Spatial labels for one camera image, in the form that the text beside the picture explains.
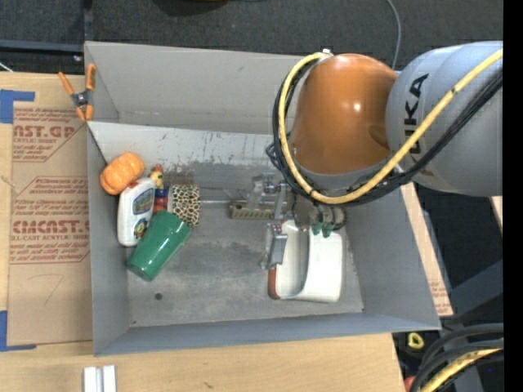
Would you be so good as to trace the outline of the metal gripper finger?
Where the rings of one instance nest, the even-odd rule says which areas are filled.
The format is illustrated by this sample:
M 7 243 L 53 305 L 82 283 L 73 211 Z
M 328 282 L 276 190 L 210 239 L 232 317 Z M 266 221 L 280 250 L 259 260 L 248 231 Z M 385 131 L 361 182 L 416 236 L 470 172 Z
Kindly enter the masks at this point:
M 270 205 L 248 207 L 246 203 L 231 203 L 230 218 L 237 220 L 272 220 L 274 209 Z
M 280 223 L 266 225 L 266 252 L 260 262 L 264 270 L 271 270 L 283 264 L 287 241 L 288 235 Z

